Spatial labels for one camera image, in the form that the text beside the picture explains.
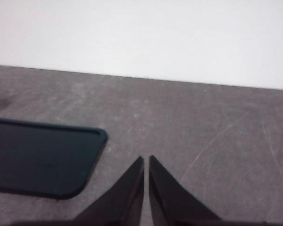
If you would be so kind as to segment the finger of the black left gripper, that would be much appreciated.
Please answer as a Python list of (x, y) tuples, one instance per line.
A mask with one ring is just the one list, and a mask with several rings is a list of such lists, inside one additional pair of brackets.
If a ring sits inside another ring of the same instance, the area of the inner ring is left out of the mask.
[(149, 198), (154, 223), (222, 220), (184, 189), (153, 155), (149, 158)]
[(119, 180), (74, 218), (75, 223), (139, 223), (144, 196), (144, 159), (138, 157)]

